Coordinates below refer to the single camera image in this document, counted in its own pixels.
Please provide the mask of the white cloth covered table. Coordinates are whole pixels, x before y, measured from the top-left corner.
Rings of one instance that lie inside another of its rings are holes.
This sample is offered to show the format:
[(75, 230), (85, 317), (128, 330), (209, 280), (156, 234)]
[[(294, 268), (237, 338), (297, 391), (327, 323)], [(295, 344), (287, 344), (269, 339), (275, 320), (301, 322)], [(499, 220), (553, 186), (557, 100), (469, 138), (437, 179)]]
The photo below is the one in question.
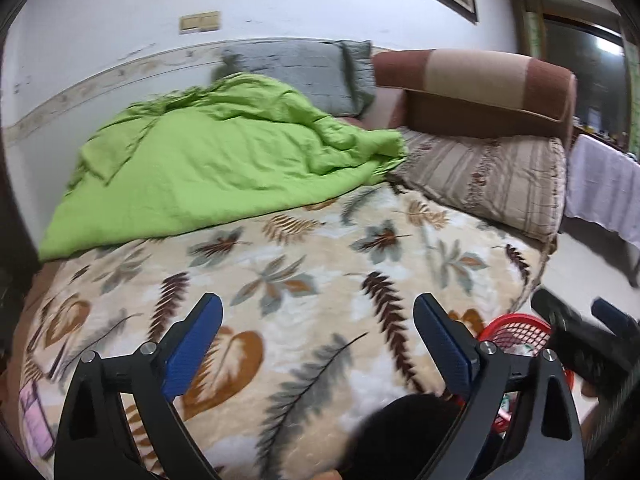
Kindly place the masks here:
[(581, 134), (568, 156), (565, 215), (595, 223), (639, 247), (639, 164)]

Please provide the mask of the leaf pattern blanket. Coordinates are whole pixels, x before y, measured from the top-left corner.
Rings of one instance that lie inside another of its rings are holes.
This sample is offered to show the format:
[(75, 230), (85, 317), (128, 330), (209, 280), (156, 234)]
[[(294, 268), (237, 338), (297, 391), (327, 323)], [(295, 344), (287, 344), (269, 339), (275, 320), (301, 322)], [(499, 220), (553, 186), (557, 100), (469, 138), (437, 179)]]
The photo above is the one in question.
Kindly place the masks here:
[[(206, 292), (224, 318), (175, 402), (226, 479), (307, 479), (333, 468), (363, 419), (442, 378), (412, 319), (430, 292), (473, 333), (518, 310), (548, 258), (522, 234), (386, 185), (180, 236), (47, 264), (18, 324), (9, 392), (29, 380), (53, 437), (80, 356), (157, 341)], [(21, 403), (8, 414), (43, 475)]]

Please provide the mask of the pink notebook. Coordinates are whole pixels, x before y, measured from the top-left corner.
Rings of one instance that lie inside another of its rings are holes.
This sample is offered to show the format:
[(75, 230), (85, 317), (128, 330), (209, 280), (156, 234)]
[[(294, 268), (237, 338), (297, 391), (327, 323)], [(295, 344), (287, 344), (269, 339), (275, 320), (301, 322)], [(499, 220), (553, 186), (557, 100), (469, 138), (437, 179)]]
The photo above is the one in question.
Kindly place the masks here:
[(54, 437), (44, 414), (37, 384), (29, 380), (21, 388), (20, 403), (24, 425), (37, 455), (47, 460), (54, 452)]

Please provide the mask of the striped beige pillow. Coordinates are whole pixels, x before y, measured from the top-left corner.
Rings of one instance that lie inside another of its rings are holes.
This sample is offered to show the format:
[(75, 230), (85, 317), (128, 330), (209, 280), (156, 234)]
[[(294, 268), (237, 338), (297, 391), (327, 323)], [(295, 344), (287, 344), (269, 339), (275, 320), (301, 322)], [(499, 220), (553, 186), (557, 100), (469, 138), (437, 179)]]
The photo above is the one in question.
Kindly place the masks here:
[(392, 179), (445, 206), (532, 240), (558, 234), (566, 156), (558, 138), (434, 136), (402, 127), (408, 156)]

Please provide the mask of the green quilt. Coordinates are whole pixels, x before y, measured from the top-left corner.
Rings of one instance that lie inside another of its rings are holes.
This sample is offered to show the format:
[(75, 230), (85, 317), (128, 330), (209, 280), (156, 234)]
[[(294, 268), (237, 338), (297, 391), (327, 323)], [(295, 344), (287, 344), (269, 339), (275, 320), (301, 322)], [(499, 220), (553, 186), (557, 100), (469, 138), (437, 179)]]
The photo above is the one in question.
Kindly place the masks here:
[(407, 156), (254, 74), (129, 105), (81, 147), (44, 261), (311, 205), (380, 182)]

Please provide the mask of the brown beige headboard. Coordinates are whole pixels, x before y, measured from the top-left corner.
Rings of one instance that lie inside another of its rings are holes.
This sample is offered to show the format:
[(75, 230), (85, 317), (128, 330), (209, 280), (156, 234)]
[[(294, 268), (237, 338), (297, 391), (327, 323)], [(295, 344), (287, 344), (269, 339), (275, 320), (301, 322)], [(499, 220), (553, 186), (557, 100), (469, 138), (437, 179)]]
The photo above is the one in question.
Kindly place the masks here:
[(577, 79), (564, 67), (463, 49), (382, 51), (371, 62), (374, 100), (347, 119), (356, 126), (479, 139), (540, 136), (570, 146)]

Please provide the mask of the dark window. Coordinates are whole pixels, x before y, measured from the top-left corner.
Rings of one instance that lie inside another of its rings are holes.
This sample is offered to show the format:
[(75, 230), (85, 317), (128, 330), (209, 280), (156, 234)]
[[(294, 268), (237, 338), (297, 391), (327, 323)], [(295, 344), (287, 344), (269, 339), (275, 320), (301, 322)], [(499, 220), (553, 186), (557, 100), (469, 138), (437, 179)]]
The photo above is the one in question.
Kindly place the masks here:
[(574, 133), (626, 151), (631, 76), (620, 17), (582, 0), (510, 0), (518, 52), (570, 70), (577, 79)]

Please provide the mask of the grey quilted pillow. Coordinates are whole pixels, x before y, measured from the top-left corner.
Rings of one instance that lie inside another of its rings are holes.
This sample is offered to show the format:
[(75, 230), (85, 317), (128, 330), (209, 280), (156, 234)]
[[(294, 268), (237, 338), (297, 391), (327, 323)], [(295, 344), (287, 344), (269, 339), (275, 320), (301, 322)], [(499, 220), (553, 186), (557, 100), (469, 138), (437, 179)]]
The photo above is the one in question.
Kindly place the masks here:
[(357, 117), (374, 101), (372, 44), (355, 40), (278, 39), (229, 44), (221, 50), (219, 79), (236, 73), (288, 84), (319, 110)]

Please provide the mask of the beige wall switch plate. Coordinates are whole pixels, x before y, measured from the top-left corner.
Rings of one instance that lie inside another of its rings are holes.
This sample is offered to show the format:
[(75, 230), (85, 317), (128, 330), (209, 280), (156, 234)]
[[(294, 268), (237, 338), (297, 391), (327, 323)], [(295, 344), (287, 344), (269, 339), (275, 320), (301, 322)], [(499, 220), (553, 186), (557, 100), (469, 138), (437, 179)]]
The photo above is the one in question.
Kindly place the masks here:
[(200, 32), (216, 32), (220, 29), (221, 13), (219, 11), (183, 15), (179, 18), (180, 35), (199, 34)]

